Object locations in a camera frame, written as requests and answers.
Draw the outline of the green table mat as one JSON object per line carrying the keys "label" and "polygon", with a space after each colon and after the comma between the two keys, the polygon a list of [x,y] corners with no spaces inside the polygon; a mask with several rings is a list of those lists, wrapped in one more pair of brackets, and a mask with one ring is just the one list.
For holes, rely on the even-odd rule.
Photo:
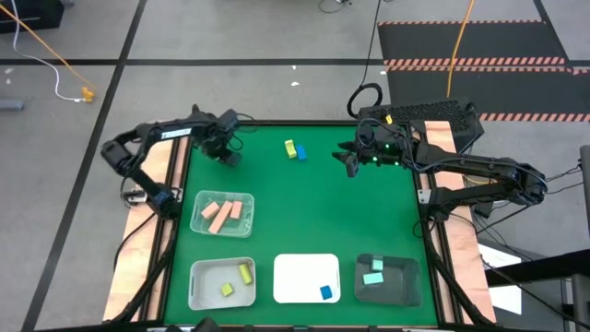
{"label": "green table mat", "polygon": [[[203,313],[188,305],[191,265],[198,260],[248,256],[255,262],[256,299],[248,307],[219,309],[221,325],[430,326],[436,323],[428,278],[418,307],[361,302],[354,293],[358,255],[390,255],[427,263],[419,237],[412,174],[398,166],[367,165],[354,178],[332,153],[354,137],[350,127],[260,127],[242,136],[235,167],[193,150],[184,188],[183,214],[172,265],[164,320],[195,324]],[[307,160],[290,159],[285,141],[303,145]],[[246,238],[191,230],[195,196],[202,190],[254,197],[254,226]],[[337,303],[280,304],[273,298],[273,263],[280,254],[333,254],[340,264]]]}

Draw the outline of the clear plastic bin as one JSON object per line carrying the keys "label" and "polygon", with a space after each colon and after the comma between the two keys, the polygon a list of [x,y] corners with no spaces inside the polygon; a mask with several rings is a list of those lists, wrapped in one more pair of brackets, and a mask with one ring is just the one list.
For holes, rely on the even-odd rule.
{"label": "clear plastic bin", "polygon": [[[240,219],[226,219],[218,233],[208,231],[215,216],[211,219],[204,219],[200,212],[211,202],[217,202],[220,207],[225,201],[242,201],[242,213]],[[226,237],[246,238],[253,230],[254,223],[254,197],[245,193],[218,192],[202,190],[195,196],[194,211],[190,222],[192,231],[205,235],[218,235]]]}

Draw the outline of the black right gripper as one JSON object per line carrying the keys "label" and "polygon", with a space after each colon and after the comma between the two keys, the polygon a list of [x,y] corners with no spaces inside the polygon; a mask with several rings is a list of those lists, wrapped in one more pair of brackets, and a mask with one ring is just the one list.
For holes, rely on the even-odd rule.
{"label": "black right gripper", "polygon": [[359,164],[375,163],[377,166],[411,165],[411,142],[396,124],[377,121],[361,121],[356,128],[356,143],[338,143],[340,151],[332,156],[344,161],[349,178],[359,172]]}

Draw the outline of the dark grey plastic bin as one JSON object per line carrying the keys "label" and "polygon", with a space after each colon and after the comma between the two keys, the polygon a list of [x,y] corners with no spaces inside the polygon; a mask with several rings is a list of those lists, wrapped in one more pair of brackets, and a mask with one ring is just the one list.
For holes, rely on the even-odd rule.
{"label": "dark grey plastic bin", "polygon": [[[374,258],[383,260],[383,283],[364,285],[362,275],[372,273]],[[412,258],[361,254],[356,258],[354,293],[361,302],[418,307],[422,303],[421,270]]]}

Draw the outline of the grey metal stand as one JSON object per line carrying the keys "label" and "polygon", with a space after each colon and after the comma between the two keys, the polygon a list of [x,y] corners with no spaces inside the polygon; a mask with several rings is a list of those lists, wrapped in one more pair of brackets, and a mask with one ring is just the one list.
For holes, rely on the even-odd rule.
{"label": "grey metal stand", "polygon": [[571,332],[590,332],[590,278],[576,274],[561,284],[562,310],[577,320],[570,321]]}

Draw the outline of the white paper sheet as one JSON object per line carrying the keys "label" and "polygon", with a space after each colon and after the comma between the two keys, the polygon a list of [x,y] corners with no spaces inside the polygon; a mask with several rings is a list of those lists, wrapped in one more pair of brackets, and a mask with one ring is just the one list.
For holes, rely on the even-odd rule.
{"label": "white paper sheet", "polygon": [[[482,259],[493,267],[505,267],[519,264],[522,259],[497,249],[480,244],[478,246]],[[492,305],[513,314],[522,313],[522,291],[517,286],[498,286],[490,288]]]}

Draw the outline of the long orange block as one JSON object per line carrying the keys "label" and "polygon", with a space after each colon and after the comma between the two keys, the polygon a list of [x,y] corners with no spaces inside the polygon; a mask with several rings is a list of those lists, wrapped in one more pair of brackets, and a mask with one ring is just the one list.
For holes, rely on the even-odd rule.
{"label": "long orange block", "polygon": [[220,231],[226,219],[229,217],[232,207],[233,203],[231,201],[224,202],[208,228],[210,233],[218,233]]}

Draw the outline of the black metal beam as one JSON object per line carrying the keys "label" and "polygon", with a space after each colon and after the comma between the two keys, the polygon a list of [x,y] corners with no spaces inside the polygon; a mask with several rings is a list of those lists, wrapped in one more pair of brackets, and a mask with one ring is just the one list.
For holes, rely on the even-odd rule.
{"label": "black metal beam", "polygon": [[490,287],[545,279],[566,279],[578,274],[590,278],[590,249],[505,267],[490,267],[485,274]]}

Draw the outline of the black equipment case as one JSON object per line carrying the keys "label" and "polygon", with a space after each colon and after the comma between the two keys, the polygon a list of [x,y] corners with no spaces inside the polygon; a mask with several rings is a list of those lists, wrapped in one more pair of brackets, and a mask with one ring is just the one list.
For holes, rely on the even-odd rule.
{"label": "black equipment case", "polygon": [[11,13],[18,12],[19,19],[32,30],[55,29],[61,25],[65,7],[60,0],[0,0]]}

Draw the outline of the light grey plastic bin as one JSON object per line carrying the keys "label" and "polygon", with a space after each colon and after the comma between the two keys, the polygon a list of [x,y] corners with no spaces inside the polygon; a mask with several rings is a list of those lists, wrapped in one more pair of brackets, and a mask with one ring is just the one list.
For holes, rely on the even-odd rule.
{"label": "light grey plastic bin", "polygon": [[[239,265],[248,263],[254,282],[245,285],[239,272]],[[229,282],[234,292],[228,297],[221,293],[223,284]],[[251,257],[199,260],[190,268],[188,305],[193,311],[205,311],[246,307],[256,299],[255,262]]]}

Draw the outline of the wooden side board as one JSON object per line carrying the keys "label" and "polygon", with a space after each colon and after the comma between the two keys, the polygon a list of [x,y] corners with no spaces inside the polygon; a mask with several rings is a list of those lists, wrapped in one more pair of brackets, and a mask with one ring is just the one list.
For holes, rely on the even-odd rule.
{"label": "wooden side board", "polygon": [[[448,122],[426,121],[424,129],[415,129],[414,137],[420,138],[439,148],[455,153],[455,145],[451,126]],[[452,172],[437,172],[435,174],[421,174],[419,176],[419,189],[431,189],[434,187],[446,187],[449,189],[463,189],[462,176]],[[496,321],[492,308],[491,298],[483,264],[480,261],[478,239],[474,228],[471,212],[468,207],[457,207],[452,211],[449,219],[443,222],[431,223],[422,228],[424,234],[431,239],[431,250],[438,256],[439,262],[453,277],[468,299],[478,308],[487,319]],[[439,314],[440,321],[444,323],[473,324],[454,295],[450,286],[435,266],[430,267],[435,281],[435,303],[442,309]]]}
{"label": "wooden side board", "polygon": [[[189,139],[184,137],[154,145],[142,170],[158,183],[179,187],[188,143]],[[118,255],[103,315],[105,321],[123,311],[154,270],[169,242],[172,225],[172,220],[158,219],[144,204],[130,209],[124,228],[124,236],[130,239]]]}

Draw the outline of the grey metal post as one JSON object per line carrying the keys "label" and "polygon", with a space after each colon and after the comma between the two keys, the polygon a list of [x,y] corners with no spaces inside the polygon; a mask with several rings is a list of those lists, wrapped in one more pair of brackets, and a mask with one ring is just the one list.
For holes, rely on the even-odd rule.
{"label": "grey metal post", "polygon": [[580,162],[583,178],[584,202],[587,222],[590,225],[590,145],[580,147]]}

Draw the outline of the white plastic bin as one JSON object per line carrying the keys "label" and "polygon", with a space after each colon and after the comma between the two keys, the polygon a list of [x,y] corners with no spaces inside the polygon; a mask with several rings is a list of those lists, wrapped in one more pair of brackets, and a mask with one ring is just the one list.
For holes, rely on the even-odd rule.
{"label": "white plastic bin", "polygon": [[[333,254],[280,254],[273,268],[278,303],[337,303],[341,298],[339,260]],[[331,288],[331,299],[322,298],[323,286]]]}

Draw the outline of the black perforated box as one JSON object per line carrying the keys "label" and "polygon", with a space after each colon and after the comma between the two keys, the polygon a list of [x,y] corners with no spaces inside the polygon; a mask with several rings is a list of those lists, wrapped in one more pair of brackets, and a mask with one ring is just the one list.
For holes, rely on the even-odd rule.
{"label": "black perforated box", "polygon": [[395,123],[447,122],[451,127],[455,149],[467,151],[484,133],[476,105],[465,100],[430,101],[411,105],[379,105],[359,110],[357,118],[381,122],[390,116]]}

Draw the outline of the black hazard-striped floor mat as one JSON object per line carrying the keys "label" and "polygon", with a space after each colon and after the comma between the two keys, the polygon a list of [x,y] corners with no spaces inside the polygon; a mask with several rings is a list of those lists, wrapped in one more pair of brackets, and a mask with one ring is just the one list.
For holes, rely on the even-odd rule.
{"label": "black hazard-striped floor mat", "polygon": [[465,98],[483,121],[590,123],[590,65],[543,20],[385,21],[379,37],[395,104]]}

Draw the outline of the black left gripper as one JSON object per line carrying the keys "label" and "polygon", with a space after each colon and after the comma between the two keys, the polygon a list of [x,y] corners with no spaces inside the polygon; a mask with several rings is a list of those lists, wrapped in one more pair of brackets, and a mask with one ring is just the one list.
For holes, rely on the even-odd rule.
{"label": "black left gripper", "polygon": [[222,163],[235,167],[242,159],[242,154],[231,151],[228,144],[233,133],[240,126],[238,113],[229,109],[220,116],[213,113],[195,111],[195,117],[200,121],[195,133],[195,147],[201,148],[212,160],[222,160]]}

